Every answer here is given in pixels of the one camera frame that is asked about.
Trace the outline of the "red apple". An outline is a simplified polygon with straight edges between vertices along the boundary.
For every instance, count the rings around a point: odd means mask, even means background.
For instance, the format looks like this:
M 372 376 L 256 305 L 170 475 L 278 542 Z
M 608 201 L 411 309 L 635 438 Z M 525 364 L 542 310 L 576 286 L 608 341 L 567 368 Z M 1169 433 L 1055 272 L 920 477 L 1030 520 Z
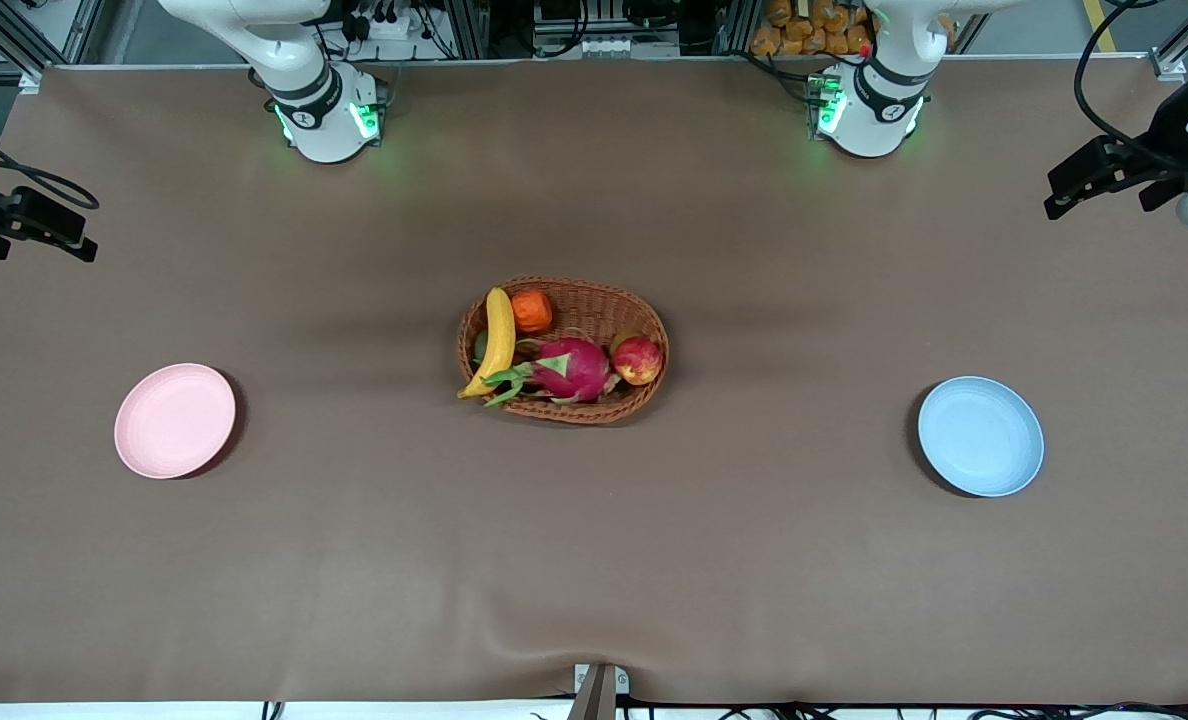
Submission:
M 639 333 L 623 333 L 613 337 L 609 360 L 618 377 L 636 387 L 655 383 L 664 370 L 661 346 Z

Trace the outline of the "orange fruit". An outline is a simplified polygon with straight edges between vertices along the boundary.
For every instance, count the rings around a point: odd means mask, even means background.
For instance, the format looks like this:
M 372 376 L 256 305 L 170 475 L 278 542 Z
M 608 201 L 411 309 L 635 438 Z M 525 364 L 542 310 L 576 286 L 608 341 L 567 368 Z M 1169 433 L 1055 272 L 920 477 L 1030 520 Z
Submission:
M 510 296 L 513 324 L 520 334 L 549 331 L 554 323 L 554 310 L 549 297 L 541 290 L 520 290 Z

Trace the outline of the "yellow banana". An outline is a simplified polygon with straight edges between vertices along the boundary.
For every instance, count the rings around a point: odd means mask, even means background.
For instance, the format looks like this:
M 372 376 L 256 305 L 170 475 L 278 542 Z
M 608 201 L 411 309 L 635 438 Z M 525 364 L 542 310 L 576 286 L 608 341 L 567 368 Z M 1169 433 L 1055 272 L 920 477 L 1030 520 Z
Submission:
M 484 331 L 486 345 L 484 356 L 476 366 L 474 360 L 475 341 Z M 511 368 L 516 355 L 516 310 L 510 296 L 503 288 L 489 288 L 489 291 L 476 301 L 461 318 L 457 334 L 457 354 L 463 375 L 463 387 L 459 398 L 486 397 L 494 391 L 486 379 L 489 375 Z

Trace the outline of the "blue plate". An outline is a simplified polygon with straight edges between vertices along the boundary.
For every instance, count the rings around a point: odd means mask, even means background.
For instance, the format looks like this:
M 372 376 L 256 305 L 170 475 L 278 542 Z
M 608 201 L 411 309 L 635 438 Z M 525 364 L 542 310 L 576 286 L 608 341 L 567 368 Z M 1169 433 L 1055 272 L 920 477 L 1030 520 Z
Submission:
M 1045 465 L 1034 408 L 1015 389 L 979 375 L 946 379 L 925 394 L 917 438 L 934 473 L 965 495 L 1015 495 Z

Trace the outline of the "brown wicker basket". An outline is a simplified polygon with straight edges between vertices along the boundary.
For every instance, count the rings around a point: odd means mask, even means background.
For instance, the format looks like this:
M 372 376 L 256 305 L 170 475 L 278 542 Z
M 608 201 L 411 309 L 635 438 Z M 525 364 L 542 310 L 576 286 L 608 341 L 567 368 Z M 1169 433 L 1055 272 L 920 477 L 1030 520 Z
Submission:
M 652 337 L 661 346 L 664 370 L 655 383 L 647 386 L 630 386 L 620 378 L 617 387 L 593 404 L 558 405 L 541 398 L 517 397 L 506 404 L 486 405 L 486 402 L 494 397 L 494 392 L 486 397 L 461 398 L 461 400 L 476 402 L 484 408 L 497 408 L 503 413 L 581 427 L 609 425 L 618 421 L 627 421 L 631 415 L 652 400 L 666 374 L 670 360 L 670 342 L 655 307 L 650 307 L 646 301 L 621 288 L 575 278 L 546 277 L 546 274 L 520 274 L 494 288 L 503 288 L 508 296 L 520 290 L 541 290 L 549 297 L 554 310 L 554 323 L 549 331 L 541 334 L 516 331 L 513 365 L 533 359 L 542 343 L 560 337 L 589 340 L 602 346 L 609 356 L 613 337 L 623 333 L 639 333 Z

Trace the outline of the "brown table cloth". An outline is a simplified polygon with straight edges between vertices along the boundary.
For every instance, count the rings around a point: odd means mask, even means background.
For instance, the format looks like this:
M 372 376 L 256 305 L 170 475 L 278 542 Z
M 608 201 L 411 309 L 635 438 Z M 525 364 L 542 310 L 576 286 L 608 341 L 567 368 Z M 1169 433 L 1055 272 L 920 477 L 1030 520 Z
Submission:
M 952 61 L 858 162 L 742 61 L 413 67 L 383 146 L 280 141 L 246 72 L 53 70 L 0 145 L 97 260 L 0 263 L 0 702 L 494 700 L 625 667 L 658 703 L 1188 703 L 1188 227 L 1045 217 L 1068 61 Z M 520 274 L 655 307 L 627 421 L 461 400 Z M 192 475 L 119 460 L 131 389 L 219 370 Z M 1015 495 L 920 451 L 1015 389 Z

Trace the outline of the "pile of orange buns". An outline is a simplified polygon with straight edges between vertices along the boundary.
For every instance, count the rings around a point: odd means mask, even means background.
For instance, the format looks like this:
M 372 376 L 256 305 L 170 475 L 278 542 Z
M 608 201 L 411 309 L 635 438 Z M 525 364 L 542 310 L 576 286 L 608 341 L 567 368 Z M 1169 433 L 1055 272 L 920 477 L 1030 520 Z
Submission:
M 876 26 L 862 0 L 760 0 L 748 42 L 757 56 L 859 56 L 873 51 Z

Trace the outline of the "pink plate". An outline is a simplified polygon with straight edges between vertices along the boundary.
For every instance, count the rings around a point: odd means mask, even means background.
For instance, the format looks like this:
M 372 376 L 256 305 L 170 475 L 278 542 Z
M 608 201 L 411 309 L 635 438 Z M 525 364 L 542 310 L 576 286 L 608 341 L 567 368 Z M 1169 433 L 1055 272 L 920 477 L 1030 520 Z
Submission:
M 219 370 L 173 364 L 154 370 L 124 397 L 114 421 L 119 460 L 154 480 L 192 475 L 223 451 L 238 402 Z

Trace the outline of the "pink dragon fruit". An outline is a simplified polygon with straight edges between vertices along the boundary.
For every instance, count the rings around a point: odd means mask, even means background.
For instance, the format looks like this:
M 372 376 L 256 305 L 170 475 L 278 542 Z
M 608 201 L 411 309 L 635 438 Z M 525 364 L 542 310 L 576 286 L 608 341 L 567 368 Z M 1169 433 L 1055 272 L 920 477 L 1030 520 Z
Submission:
M 546 341 L 533 359 L 485 379 L 494 392 L 488 406 L 522 398 L 552 404 L 593 404 L 620 383 L 602 346 L 581 337 Z

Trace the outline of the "white power strip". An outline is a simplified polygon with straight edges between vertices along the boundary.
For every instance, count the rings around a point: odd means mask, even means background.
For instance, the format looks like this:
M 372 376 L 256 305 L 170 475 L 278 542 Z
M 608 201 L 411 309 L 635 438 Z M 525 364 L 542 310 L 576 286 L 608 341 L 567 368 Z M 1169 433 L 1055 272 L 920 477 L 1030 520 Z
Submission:
M 341 0 L 347 42 L 405 42 L 411 32 L 410 0 Z

